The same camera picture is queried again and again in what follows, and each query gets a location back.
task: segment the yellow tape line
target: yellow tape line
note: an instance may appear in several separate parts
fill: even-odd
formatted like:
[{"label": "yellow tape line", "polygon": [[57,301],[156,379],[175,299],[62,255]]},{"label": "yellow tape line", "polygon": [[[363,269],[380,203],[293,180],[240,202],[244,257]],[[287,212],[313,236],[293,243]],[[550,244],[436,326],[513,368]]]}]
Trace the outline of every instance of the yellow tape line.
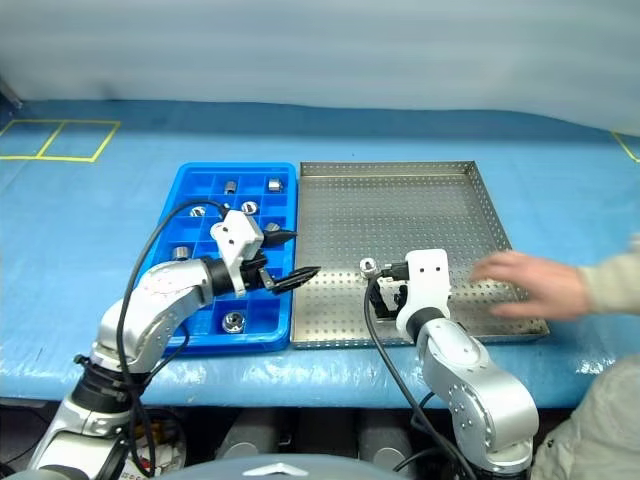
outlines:
[{"label": "yellow tape line", "polygon": [[616,133],[616,132],[611,132],[611,135],[613,135],[613,138],[616,139],[616,141],[620,144],[620,146],[622,147],[622,149],[625,151],[625,153],[629,156],[629,158],[631,160],[633,160],[636,163],[640,163],[640,158],[638,158],[638,156],[633,153],[633,150],[631,150],[626,143],[624,143],[624,140],[622,140],[622,137]]},{"label": "yellow tape line", "polygon": [[[9,128],[18,123],[59,123],[58,127],[49,135],[42,147],[35,155],[0,155],[0,160],[58,160],[62,162],[95,162],[103,150],[107,147],[113,136],[120,128],[121,122],[114,120],[74,120],[74,119],[18,119],[11,120],[5,127],[0,130],[0,137],[4,135]],[[111,125],[112,128],[104,138],[102,143],[98,146],[95,153],[88,157],[76,157],[66,155],[46,155],[47,149],[51,146],[53,141],[60,135],[64,127],[70,123],[74,124],[93,124],[93,125]]]}]

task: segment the person's arm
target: person's arm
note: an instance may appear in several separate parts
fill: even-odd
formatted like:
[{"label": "person's arm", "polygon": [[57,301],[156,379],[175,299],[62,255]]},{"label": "person's arm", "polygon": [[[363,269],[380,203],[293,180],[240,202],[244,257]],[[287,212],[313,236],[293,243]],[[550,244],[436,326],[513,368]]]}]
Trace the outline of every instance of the person's arm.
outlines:
[{"label": "person's arm", "polygon": [[640,315],[640,250],[578,271],[589,292],[591,311]]},{"label": "person's arm", "polygon": [[529,300],[497,305],[495,315],[569,320],[587,313],[640,314],[640,246],[595,267],[574,268],[518,252],[480,260],[471,281],[493,279],[519,285]]}]

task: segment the metal cylinder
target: metal cylinder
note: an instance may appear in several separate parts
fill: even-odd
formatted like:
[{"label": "metal cylinder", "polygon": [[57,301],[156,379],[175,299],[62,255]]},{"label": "metal cylinder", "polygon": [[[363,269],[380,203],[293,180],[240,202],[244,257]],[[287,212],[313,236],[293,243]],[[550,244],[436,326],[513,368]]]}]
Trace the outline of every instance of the metal cylinder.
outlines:
[{"label": "metal cylinder", "polygon": [[[411,455],[411,442],[401,426],[398,415],[388,410],[363,410],[358,425],[360,459],[392,470]],[[413,464],[403,468],[401,475],[415,476]]]},{"label": "metal cylinder", "polygon": [[222,441],[216,460],[277,452],[278,423],[278,414],[273,408],[243,410]]},{"label": "metal cylinder", "polygon": [[224,194],[225,195],[233,195],[236,193],[236,189],[238,188],[238,184],[233,180],[229,180],[224,184]]},{"label": "metal cylinder", "polygon": [[204,217],[205,213],[206,213],[206,209],[204,207],[201,207],[200,205],[198,205],[197,207],[193,207],[191,209],[191,211],[189,212],[189,216],[190,217]]},{"label": "metal cylinder", "polygon": [[284,186],[282,185],[282,180],[279,178],[270,178],[269,179],[269,191],[271,193],[278,193],[283,190]]},{"label": "metal cylinder", "polygon": [[183,245],[174,248],[171,252],[172,260],[182,261],[188,260],[189,258],[191,258],[191,249]]},{"label": "metal cylinder", "polygon": [[242,210],[242,213],[245,215],[254,215],[258,213],[258,204],[253,201],[244,202],[240,210]]},{"label": "metal cylinder", "polygon": [[222,329],[227,333],[242,333],[245,319],[240,312],[229,312],[222,318]]},{"label": "metal cylinder", "polygon": [[360,260],[360,275],[367,280],[373,278],[380,272],[378,263],[373,258],[363,258]]}]

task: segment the human hand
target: human hand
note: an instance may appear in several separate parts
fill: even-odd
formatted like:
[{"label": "human hand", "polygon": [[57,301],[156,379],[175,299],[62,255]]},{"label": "human hand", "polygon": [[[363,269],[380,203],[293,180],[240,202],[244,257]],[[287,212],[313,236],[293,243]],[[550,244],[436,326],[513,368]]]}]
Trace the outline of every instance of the human hand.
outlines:
[{"label": "human hand", "polygon": [[500,317],[543,317],[571,320],[589,312],[587,288],[578,270],[519,252],[498,252],[473,267],[470,280],[492,279],[529,291],[529,299],[503,303],[491,309]]}]

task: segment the beige sleeve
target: beige sleeve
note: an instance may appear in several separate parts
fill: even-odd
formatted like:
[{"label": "beige sleeve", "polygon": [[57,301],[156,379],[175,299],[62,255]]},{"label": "beige sleeve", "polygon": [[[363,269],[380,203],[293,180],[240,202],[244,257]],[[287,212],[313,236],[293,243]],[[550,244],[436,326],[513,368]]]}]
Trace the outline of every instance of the beige sleeve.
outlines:
[{"label": "beige sleeve", "polygon": [[579,267],[587,284],[594,313],[640,315],[640,238],[631,253],[605,260],[595,267]]}]

